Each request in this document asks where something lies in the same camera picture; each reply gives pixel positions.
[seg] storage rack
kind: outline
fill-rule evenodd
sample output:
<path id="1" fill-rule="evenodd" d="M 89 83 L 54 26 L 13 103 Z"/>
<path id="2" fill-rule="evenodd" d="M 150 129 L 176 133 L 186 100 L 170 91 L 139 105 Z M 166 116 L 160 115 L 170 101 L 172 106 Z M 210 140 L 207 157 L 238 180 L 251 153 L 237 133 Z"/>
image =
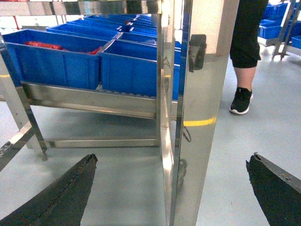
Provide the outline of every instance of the storage rack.
<path id="1" fill-rule="evenodd" d="M 290 26 L 290 29 L 288 31 L 288 34 L 287 34 L 286 38 L 285 38 L 285 33 L 286 33 L 287 28 L 288 28 L 289 21 L 290 21 L 292 15 L 293 15 L 293 10 L 294 10 L 294 7 L 296 6 L 296 0 L 290 0 L 290 2 L 287 5 L 285 15 L 284 15 L 284 18 L 283 18 L 282 23 L 281 23 L 281 31 L 279 33 L 278 38 L 264 39 L 264 38 L 258 37 L 259 44 L 261 44 L 265 47 L 274 46 L 272 59 L 274 59 L 275 56 L 277 56 L 277 55 L 280 55 L 281 59 L 282 59 L 286 55 L 286 53 L 291 53 L 291 54 L 301 56 L 300 49 L 292 47 L 290 44 L 288 44 L 289 37 L 290 37 L 291 31 L 293 29 L 293 25 L 297 22 L 297 19 L 298 19 L 298 15 L 299 15 L 299 11 L 300 11 L 300 5 L 301 5 L 301 1 L 299 1 L 299 3 L 297 4 L 297 9 L 296 9 L 296 12 L 293 16 L 293 20 L 292 20 L 292 23 L 291 23 L 291 26 Z M 283 48 L 282 52 L 279 52 L 280 46 L 282 44 L 284 44 L 284 48 Z"/>
<path id="2" fill-rule="evenodd" d="M 51 15 L 107 15 L 152 14 L 158 21 L 157 45 L 157 98 L 144 98 L 90 91 L 21 83 L 9 74 L 3 58 L 9 54 L 1 40 L 0 84 L 4 99 L 20 129 L 19 133 L 1 148 L 0 170 L 30 139 L 30 146 L 47 158 L 49 147 L 113 147 L 159 145 L 162 155 L 164 198 L 167 226 L 193 226 L 196 224 L 202 189 L 205 182 L 216 116 L 220 104 L 224 76 L 229 59 L 230 42 L 238 8 L 238 0 L 208 2 L 185 0 L 183 6 L 182 57 L 194 57 L 188 49 L 192 35 L 207 36 L 203 48 L 203 69 L 189 68 L 183 75 L 185 91 L 178 102 L 172 102 L 174 62 L 174 1 L 168 0 L 114 0 L 72 2 L 0 2 L 0 16 L 51 16 Z M 214 18 L 203 16 L 209 6 Z M 108 114 L 156 119 L 156 137 L 127 137 L 91 140 L 44 140 L 31 110 L 32 105 L 79 109 Z M 171 144 L 170 123 L 176 119 L 175 145 Z M 180 159 L 185 159 L 185 189 L 178 193 Z"/>
<path id="3" fill-rule="evenodd" d="M 296 12 L 293 16 L 292 24 L 297 22 L 297 19 L 298 19 L 299 13 L 300 13 L 300 7 L 301 7 L 301 1 L 299 1 L 298 5 L 297 5 Z M 293 28 L 293 26 L 291 25 L 289 32 L 288 32 L 289 34 L 291 33 L 292 28 Z M 279 53 L 279 55 L 281 56 L 281 59 L 283 59 L 286 54 L 293 54 L 293 55 L 301 56 L 301 49 L 293 47 L 293 46 L 291 46 L 291 44 L 289 44 L 289 35 L 285 39 L 285 43 L 284 43 L 282 52 Z"/>

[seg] blue plastic bin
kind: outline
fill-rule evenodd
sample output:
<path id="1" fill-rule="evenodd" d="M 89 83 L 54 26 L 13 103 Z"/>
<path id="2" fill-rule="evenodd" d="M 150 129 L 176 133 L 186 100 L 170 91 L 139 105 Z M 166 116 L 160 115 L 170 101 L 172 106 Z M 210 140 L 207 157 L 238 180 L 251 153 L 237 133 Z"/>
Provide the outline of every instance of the blue plastic bin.
<path id="1" fill-rule="evenodd" d="M 301 36 L 292 37 L 292 46 L 296 48 L 301 48 Z"/>
<path id="2" fill-rule="evenodd" d="M 144 34 L 148 36 L 157 36 L 157 30 L 155 29 L 145 29 L 145 28 L 140 28 L 140 27 L 132 27 L 129 30 L 130 33 L 135 33 L 135 34 Z"/>
<path id="3" fill-rule="evenodd" d="M 148 24 L 151 25 L 151 20 L 147 20 L 147 19 L 143 19 L 143 18 L 136 18 L 133 21 L 135 22 L 139 22 L 139 23 L 143 23 L 143 24 Z"/>
<path id="4" fill-rule="evenodd" d="M 146 36 L 146 35 L 122 32 L 121 35 L 119 37 L 117 37 L 116 39 L 122 40 L 122 41 L 138 42 L 138 43 L 145 44 L 145 45 L 157 46 L 157 38 L 151 37 L 151 36 Z M 181 61 L 181 49 L 174 48 L 174 50 L 175 50 L 174 51 L 174 63 L 176 65 L 179 65 L 180 61 Z"/>
<path id="5" fill-rule="evenodd" d="M 289 27 L 286 30 L 285 36 L 288 34 Z M 258 36 L 264 39 L 273 39 L 279 36 L 281 26 L 273 26 L 273 24 L 265 24 L 264 26 L 259 26 Z M 291 31 L 291 37 L 298 36 L 301 34 L 301 23 L 297 22 Z"/>
<path id="6" fill-rule="evenodd" d="M 91 52 L 107 41 L 35 30 L 22 30 L 3 38 L 22 81 L 81 89 L 98 86 L 100 57 L 80 52 Z M 26 41 L 60 45 L 69 51 L 24 45 Z"/>
<path id="7" fill-rule="evenodd" d="M 151 26 L 151 24 L 141 23 L 138 21 L 133 21 L 132 24 L 130 25 L 130 27 L 141 27 L 141 28 L 145 28 L 145 29 L 157 30 L 157 27 Z"/>
<path id="8" fill-rule="evenodd" d="M 68 24 L 75 24 L 81 26 L 88 26 L 88 27 L 96 27 L 104 30 L 111 30 L 117 32 L 123 32 L 123 27 L 117 24 L 110 24 L 110 23 L 103 23 L 100 21 L 92 21 L 92 20 L 73 20 L 67 21 Z"/>
<path id="9" fill-rule="evenodd" d="M 125 15 L 109 15 L 109 18 L 120 19 L 120 20 L 133 20 L 137 18 L 136 14 L 125 14 Z"/>
<path id="10" fill-rule="evenodd" d="M 133 42 L 112 40 L 101 56 L 101 82 L 103 89 L 156 96 L 157 48 Z M 175 70 L 177 86 L 179 70 Z"/>
<path id="11" fill-rule="evenodd" d="M 157 45 L 157 37 L 135 34 L 135 33 L 123 32 L 116 39 L 139 42 L 139 43 L 143 43 L 143 44 Z"/>
<path id="12" fill-rule="evenodd" d="M 105 16 L 85 16 L 84 20 L 98 21 L 98 22 L 103 22 L 104 24 L 116 24 L 116 25 L 122 26 L 122 28 L 125 32 L 128 32 L 127 25 L 129 23 L 125 24 L 124 20 L 107 18 Z"/>
<path id="13" fill-rule="evenodd" d="M 48 32 L 53 32 L 53 33 L 69 34 L 69 35 L 75 35 L 80 37 L 108 40 L 108 41 L 119 34 L 119 32 L 115 32 L 115 31 L 96 29 L 94 27 L 85 27 L 85 26 L 74 25 L 74 24 L 61 24 L 53 27 L 47 27 L 46 30 Z"/>
<path id="14" fill-rule="evenodd" d="M 103 21 L 103 22 L 110 22 L 110 23 L 116 23 L 119 25 L 126 25 L 123 19 L 117 19 L 117 18 L 109 18 L 105 16 L 85 16 L 84 20 L 97 20 L 97 21 Z"/>

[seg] stainless steel shelf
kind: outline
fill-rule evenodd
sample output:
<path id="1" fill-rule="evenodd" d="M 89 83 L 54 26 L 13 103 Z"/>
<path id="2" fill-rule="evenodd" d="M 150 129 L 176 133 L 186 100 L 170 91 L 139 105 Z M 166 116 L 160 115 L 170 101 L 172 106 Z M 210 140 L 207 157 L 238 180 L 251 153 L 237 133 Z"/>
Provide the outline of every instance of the stainless steel shelf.
<path id="1" fill-rule="evenodd" d="M 287 54 L 293 54 L 293 55 L 298 55 L 298 56 L 301 56 L 301 49 L 300 48 L 296 48 L 296 47 L 293 47 L 293 46 L 290 46 L 290 45 L 287 45 L 286 47 L 286 53 Z"/>
<path id="2" fill-rule="evenodd" d="M 275 38 L 275 39 L 264 39 L 264 38 L 258 37 L 257 40 L 258 40 L 258 43 L 260 45 L 263 45 L 265 47 L 275 46 L 275 44 L 277 44 L 279 42 L 278 38 Z"/>
<path id="3" fill-rule="evenodd" d="M 160 0 L 0 2 L 0 16 L 161 14 Z"/>
<path id="4" fill-rule="evenodd" d="M 111 92 L 69 89 L 23 83 L 31 105 L 59 107 L 99 113 L 156 118 L 156 99 L 119 95 Z M 176 119 L 177 102 L 172 103 L 172 118 Z"/>

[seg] leg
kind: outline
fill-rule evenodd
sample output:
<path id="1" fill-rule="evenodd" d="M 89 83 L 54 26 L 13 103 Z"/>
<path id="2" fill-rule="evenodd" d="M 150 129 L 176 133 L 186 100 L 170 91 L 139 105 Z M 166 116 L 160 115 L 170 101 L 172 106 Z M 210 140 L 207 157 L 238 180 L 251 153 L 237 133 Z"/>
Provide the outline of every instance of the leg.
<path id="1" fill-rule="evenodd" d="M 252 83 L 256 72 L 256 67 L 251 68 L 237 68 L 234 67 L 237 87 L 246 88 L 252 91 Z"/>
<path id="2" fill-rule="evenodd" d="M 259 56 L 257 34 L 268 0 L 240 0 L 230 56 L 237 77 L 237 90 L 230 112 L 246 114 L 252 95 L 252 82 Z"/>

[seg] gray floor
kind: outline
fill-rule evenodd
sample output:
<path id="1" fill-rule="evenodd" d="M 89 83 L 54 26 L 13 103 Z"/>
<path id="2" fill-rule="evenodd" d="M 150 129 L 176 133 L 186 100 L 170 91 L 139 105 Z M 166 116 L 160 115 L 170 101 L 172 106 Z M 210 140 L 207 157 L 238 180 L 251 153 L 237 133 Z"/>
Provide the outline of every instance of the gray floor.
<path id="1" fill-rule="evenodd" d="M 254 152 L 301 179 L 301 58 L 271 61 L 262 48 L 247 115 L 229 114 L 236 78 L 229 64 L 197 226 L 268 226 L 246 162 Z"/>
<path id="2" fill-rule="evenodd" d="M 268 226 L 246 171 L 245 160 L 254 152 L 301 178 L 301 58 L 289 56 L 272 62 L 270 52 L 270 48 L 262 49 L 254 100 L 247 115 L 229 114 L 236 80 L 231 65 L 228 67 L 197 226 Z M 33 109 L 45 137 L 152 135 L 155 126 L 151 120 Z M 4 102 L 0 102 L 0 118 L 2 145 L 17 132 Z M 82 225 L 164 224 L 157 148 L 50 149 L 47 162 L 24 148 L 0 173 L 0 218 L 88 153 L 95 153 L 100 161 Z"/>

